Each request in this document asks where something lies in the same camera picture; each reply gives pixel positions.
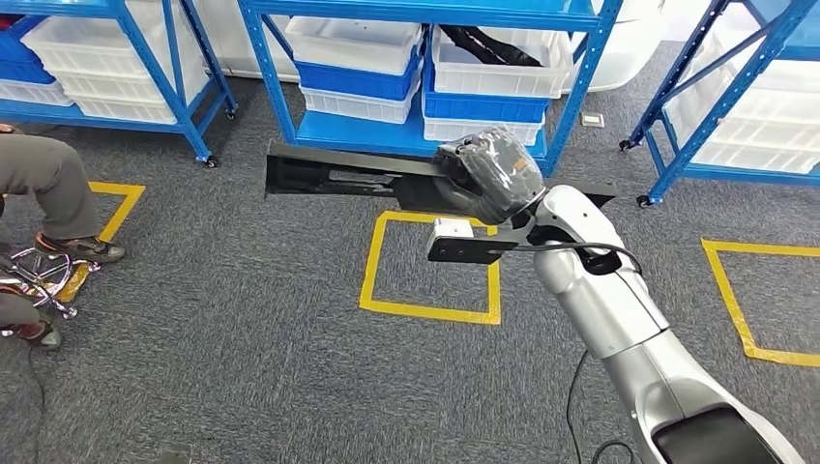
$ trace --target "office chair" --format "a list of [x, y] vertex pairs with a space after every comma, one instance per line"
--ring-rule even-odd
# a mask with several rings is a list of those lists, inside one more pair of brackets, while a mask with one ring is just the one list
[[[5, 204], [5, 199], [0, 196], [0, 218]], [[67, 254], [46, 255], [33, 247], [12, 253], [12, 246], [0, 241], [0, 284], [18, 287], [31, 297], [34, 307], [53, 306], [64, 319], [74, 319], [77, 310], [58, 301], [57, 295], [80, 264], [88, 265], [91, 273], [100, 269], [98, 263], [74, 260]], [[11, 336], [13, 333], [0, 331], [0, 335]]]

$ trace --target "person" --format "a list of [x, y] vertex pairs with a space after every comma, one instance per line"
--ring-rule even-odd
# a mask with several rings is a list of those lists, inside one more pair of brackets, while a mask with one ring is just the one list
[[[43, 253], [98, 263], [126, 254], [121, 246], [97, 238], [100, 225], [85, 167], [77, 151], [63, 142], [0, 124], [0, 193], [0, 215], [8, 195], [36, 197], [45, 218], [34, 247]], [[0, 286], [0, 329], [33, 347], [56, 349], [62, 343], [51, 318], [14, 286]]]

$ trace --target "shoe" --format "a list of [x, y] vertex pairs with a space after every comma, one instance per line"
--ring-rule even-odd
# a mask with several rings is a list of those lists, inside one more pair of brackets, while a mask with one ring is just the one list
[[[26, 298], [19, 288], [12, 285], [0, 285], [0, 293]], [[3, 329], [10, 329], [17, 338], [24, 340], [34, 348], [43, 348], [46, 351], [56, 350], [63, 344], [63, 336], [54, 328], [54, 320], [50, 316], [40, 310], [37, 312], [40, 313], [40, 321], [34, 324], [15, 324]]]
[[63, 344], [63, 336], [54, 327], [53, 319], [42, 312], [40, 322], [16, 325], [15, 335], [32, 348], [42, 348], [46, 351], [54, 351]]
[[72, 259], [95, 263], [113, 263], [126, 255], [125, 248], [103, 242], [97, 237], [56, 240], [37, 234], [34, 248], [49, 255], [68, 254]]

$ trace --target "yellow tape square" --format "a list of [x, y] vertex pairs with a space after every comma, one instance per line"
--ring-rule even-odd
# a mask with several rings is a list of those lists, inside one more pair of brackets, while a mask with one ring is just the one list
[[[126, 217], [133, 209], [133, 205], [136, 204], [136, 201], [139, 200], [140, 195], [142, 195], [143, 190], [145, 190], [145, 186], [132, 186], [128, 184], [111, 184], [109, 182], [89, 182], [88, 187], [91, 188], [91, 191], [94, 193], [107, 193], [111, 195], [123, 195], [123, 202], [120, 203], [120, 206], [117, 207], [117, 211], [111, 215], [111, 218], [108, 220], [108, 223], [105, 227], [102, 228], [100, 232], [100, 240], [103, 241], [110, 241], [114, 238], [114, 234], [117, 233], [120, 226], [123, 225], [123, 221], [126, 220]], [[76, 293], [79, 291], [79, 288], [85, 282], [85, 279], [88, 277], [88, 266], [87, 265], [79, 265], [77, 269], [74, 271], [74, 274], [66, 282], [66, 286], [60, 290], [60, 293], [57, 294], [57, 300], [68, 303], [76, 297]]]
[[[424, 213], [408, 213], [403, 211], [386, 211], [376, 220], [373, 228], [373, 238], [370, 241], [370, 252], [365, 267], [365, 282], [362, 284], [362, 294], [359, 297], [359, 307], [375, 312], [397, 314], [404, 316], [424, 317], [427, 319], [442, 319], [446, 321], [468, 322], [472, 324], [501, 323], [501, 275], [498, 262], [487, 266], [487, 311], [470, 311], [451, 309], [447, 307], [424, 306], [377, 301], [373, 299], [373, 287], [376, 283], [376, 271], [379, 267], [382, 243], [384, 242], [385, 228], [390, 220], [403, 222], [432, 223], [441, 215]], [[469, 218], [473, 227], [486, 228], [488, 235], [495, 235], [498, 229], [494, 225], [485, 225], [475, 218]]]
[[735, 298], [735, 293], [732, 291], [732, 286], [729, 284], [729, 278], [726, 276], [726, 271], [720, 263], [719, 251], [734, 251], [738, 253], [755, 253], [755, 254], [775, 254], [782, 256], [807, 256], [812, 258], [820, 257], [820, 247], [815, 246], [780, 246], [780, 245], [762, 245], [762, 244], [739, 244], [735, 242], [718, 242], [712, 240], [700, 240], [703, 249], [706, 251], [706, 257], [709, 259], [709, 265], [712, 267], [712, 272], [715, 274], [717, 281], [717, 288], [723, 297], [723, 302], [726, 303], [726, 309], [729, 311], [729, 316], [738, 335], [743, 344], [744, 353], [750, 358], [758, 360], [771, 361], [774, 363], [804, 365], [808, 367], [820, 367], [820, 355], [809, 353], [795, 353], [791, 351], [769, 350], [760, 348], [754, 342], [754, 336], [751, 334], [751, 329], [748, 327], [746, 318], [738, 305], [738, 300]]

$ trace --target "white plastic bin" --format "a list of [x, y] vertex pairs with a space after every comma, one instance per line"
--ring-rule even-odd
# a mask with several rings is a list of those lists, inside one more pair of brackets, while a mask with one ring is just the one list
[[[208, 74], [205, 72], [192, 73], [191, 75], [193, 76], [191, 81], [185, 83], [185, 94], [189, 102], [202, 92], [209, 80]], [[69, 91], [66, 91], [66, 95], [76, 101], [86, 116], [156, 124], [176, 124], [177, 122], [168, 107], [168, 103], [161, 95], [153, 100], [125, 100], [122, 96], [107, 98], [99, 95], [74, 94]]]
[[[130, 2], [134, 20], [143, 28], [148, 45], [173, 84], [170, 50], [159, 3]], [[201, 60], [196, 38], [175, 11], [180, 62]], [[150, 78], [131, 40], [114, 19], [51, 16], [21, 41], [37, 53], [50, 73], [93, 73]]]
[[296, 61], [402, 75], [422, 36], [413, 22], [294, 16], [284, 30]]
[[[706, 36], [706, 40], [698, 49], [691, 66], [693, 71], [697, 72], [714, 62], [758, 29], [760, 29], [760, 26], [745, 6], [730, 4], [722, 17], [715, 22], [712, 30]], [[720, 81], [725, 81], [728, 78], [731, 82], [731, 79], [752, 58], [760, 43], [761, 41], [758, 41], [748, 46], [718, 68], [724, 71], [724, 76], [721, 77]], [[714, 92], [719, 95], [727, 85], [728, 82], [724, 86], [717, 86]], [[820, 62], [774, 60], [763, 73], [754, 79], [751, 88], [797, 93], [820, 93]]]
[[[425, 100], [422, 96], [422, 114]], [[466, 137], [484, 129], [504, 126], [526, 146], [536, 143], [538, 132], [543, 128], [544, 119], [539, 123], [508, 123], [504, 121], [477, 121], [472, 119], [425, 118], [425, 140], [449, 142]]]
[[[682, 93], [666, 106], [678, 143], [685, 144], [711, 109], [696, 98]], [[766, 121], [734, 117], [735, 111], [720, 120], [710, 140], [717, 143], [755, 145], [820, 153], [820, 124]]]
[[[716, 61], [728, 49], [720, 45], [713, 34], [707, 36], [692, 62], [687, 78]], [[787, 66], [794, 65], [797, 68], [792, 71], [793, 74], [778, 74], [777, 77], [772, 77], [769, 70], [781, 63], [787, 63]], [[820, 82], [820, 67], [817, 67], [816, 71], [810, 69], [814, 65], [820, 65], [820, 63], [775, 60], [766, 72], [755, 79], [751, 87], [735, 103], [727, 117], [820, 124], [820, 111], [817, 110], [820, 108], [820, 85], [815, 91], [810, 90], [811, 85], [806, 85], [808, 82], [806, 79], [810, 79], [812, 83]], [[695, 82], [682, 92], [681, 96], [692, 100], [692, 105], [698, 109], [711, 108], [732, 83], [740, 70], [739, 66], [742, 64], [734, 63], [734, 61], [720, 66]]]
[[74, 100], [86, 116], [156, 124], [175, 124], [177, 122], [165, 102], [85, 99], [82, 97], [74, 97]]
[[[182, 76], [185, 85], [185, 97], [190, 103], [198, 94], [198, 90], [208, 81], [208, 74], [202, 69], [198, 57], [189, 60], [182, 66]], [[78, 94], [87, 98], [119, 99], [124, 101], [162, 101], [162, 94], [157, 83], [150, 75], [133, 76], [129, 74], [89, 74], [86, 72], [52, 71], [52, 75], [63, 84], [63, 88], [70, 94]], [[171, 86], [176, 89], [173, 76], [169, 79]]]
[[[702, 120], [693, 115], [686, 99], [672, 99], [665, 107], [669, 121], [678, 136], [678, 145], [682, 147], [691, 133]], [[754, 131], [747, 121], [736, 120], [721, 123], [712, 136], [698, 150], [692, 162], [739, 167], [748, 169], [766, 169], [780, 172], [807, 174], [820, 162], [820, 132], [812, 129], [789, 131], [787, 127], [768, 126], [765, 131]], [[757, 133], [779, 133], [784, 139], [792, 137], [791, 143], [752, 143]], [[794, 138], [795, 133], [803, 137]]]
[[50, 84], [33, 84], [16, 80], [0, 79], [0, 100], [17, 102], [53, 104], [71, 106], [72, 99], [66, 97], [59, 82]]
[[572, 71], [566, 32], [482, 28], [493, 39], [513, 44], [542, 67], [486, 65], [458, 48], [440, 28], [433, 31], [432, 57], [436, 92], [559, 99]]
[[308, 111], [337, 114], [357, 119], [368, 119], [390, 124], [404, 124], [410, 114], [413, 97], [422, 85], [422, 65], [413, 74], [412, 89], [403, 101], [375, 99], [361, 95], [342, 94], [327, 90], [308, 89], [299, 86], [305, 96], [305, 107]]
[[820, 162], [816, 153], [706, 142], [692, 162], [712, 166], [808, 174]]

